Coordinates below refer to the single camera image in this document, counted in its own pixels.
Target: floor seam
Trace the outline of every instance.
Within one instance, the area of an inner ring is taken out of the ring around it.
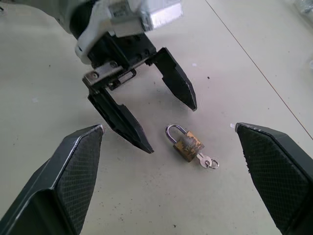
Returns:
[[[296,115],[293,113],[293,111],[289,108],[289,106],[287,105],[287,103],[283,100],[283,98],[280,96],[280,94],[277,92],[277,90],[273,87],[273,85],[270,83],[270,81],[266,78],[266,76],[264,75],[264,73],[261,71],[261,69],[257,66],[257,64],[254,62],[254,60],[251,58],[251,56],[247,53],[247,51],[244,49],[244,47],[239,43],[239,41],[237,40],[237,38],[235,37],[235,35],[229,30],[229,28],[226,26],[226,24],[224,23],[224,21],[220,18],[220,16],[216,13],[216,11],[213,9],[213,7],[209,4],[209,2],[207,0],[205,0],[205,2],[209,5],[209,7],[212,9],[212,11],[214,12],[214,14],[220,19],[220,21],[222,22],[222,24],[225,26],[225,28],[228,30],[228,32],[231,34],[231,36],[236,40],[236,42],[238,43],[238,45],[241,47],[241,49],[246,53],[246,55],[249,57],[249,59],[253,62],[253,64],[255,65],[255,67],[258,69],[258,71],[262,74],[262,76],[265,78],[265,80],[269,83],[269,85],[273,88],[273,90],[276,92],[276,94],[278,95],[278,97],[281,99],[281,101],[284,103],[284,105],[288,108],[288,110],[291,112],[291,114],[294,116],[294,118],[298,121],[298,123],[302,126],[302,128],[305,130],[305,132],[309,135],[309,137],[311,138],[311,140],[313,140],[313,137],[310,135],[310,133],[307,131],[307,129],[304,127],[304,125],[301,123],[301,121],[296,117]]]

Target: padlock body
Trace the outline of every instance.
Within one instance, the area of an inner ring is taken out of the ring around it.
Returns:
[[[204,145],[190,131],[174,144],[174,149],[188,162],[191,162],[203,148]]]

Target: floor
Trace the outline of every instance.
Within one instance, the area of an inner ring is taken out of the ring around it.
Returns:
[[[232,123],[289,134],[313,156],[313,28],[289,0],[185,0],[185,16],[148,34],[194,85],[198,110],[176,100],[154,67],[112,93],[141,123],[148,155],[115,134],[87,101],[90,70],[75,40],[30,7],[1,4],[0,216],[62,138],[102,123],[97,183],[82,231],[97,234],[278,235],[248,174]],[[186,163],[164,128],[191,130],[218,170]]]

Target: rusty padlock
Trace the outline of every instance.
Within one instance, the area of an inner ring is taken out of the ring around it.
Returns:
[[[173,127],[179,129],[184,134],[179,141],[176,141],[170,135],[170,129]],[[213,160],[200,152],[204,148],[204,145],[190,131],[186,132],[177,124],[170,124],[166,127],[166,135],[168,139],[173,142],[174,149],[176,149],[187,162],[191,162],[195,157],[197,157],[200,160],[201,166],[204,168],[219,168],[219,163],[216,160]]]

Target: padlock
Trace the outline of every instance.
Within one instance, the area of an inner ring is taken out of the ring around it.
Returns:
[[[170,129],[172,127],[179,129],[184,134],[179,141],[176,141],[170,135]],[[168,139],[174,143],[174,149],[176,149],[188,162],[191,162],[204,148],[204,145],[190,131],[186,132],[177,124],[168,125],[166,127],[166,135]]]

